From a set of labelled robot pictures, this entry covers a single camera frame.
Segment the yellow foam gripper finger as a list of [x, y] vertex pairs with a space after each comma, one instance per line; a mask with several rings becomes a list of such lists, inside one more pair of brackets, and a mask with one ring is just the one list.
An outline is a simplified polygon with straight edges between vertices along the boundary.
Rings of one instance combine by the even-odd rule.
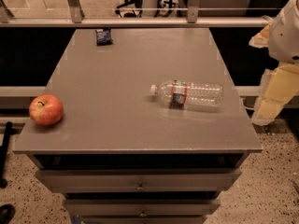
[[267, 48], [270, 37], [270, 28], [270, 24], [266, 25], [259, 33], [250, 39], [249, 45], [257, 49]]
[[284, 106], [299, 92], [299, 65], [280, 63], [262, 75], [251, 121], [265, 126], [275, 120]]

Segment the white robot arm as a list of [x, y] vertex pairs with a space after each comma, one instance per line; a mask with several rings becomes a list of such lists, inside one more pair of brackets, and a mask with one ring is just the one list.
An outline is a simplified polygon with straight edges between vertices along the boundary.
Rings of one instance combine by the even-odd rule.
[[268, 48], [269, 56], [278, 61], [273, 71], [262, 75], [259, 94], [251, 121], [265, 126], [275, 120], [285, 105], [299, 92], [299, 0], [289, 0], [277, 16], [249, 45]]

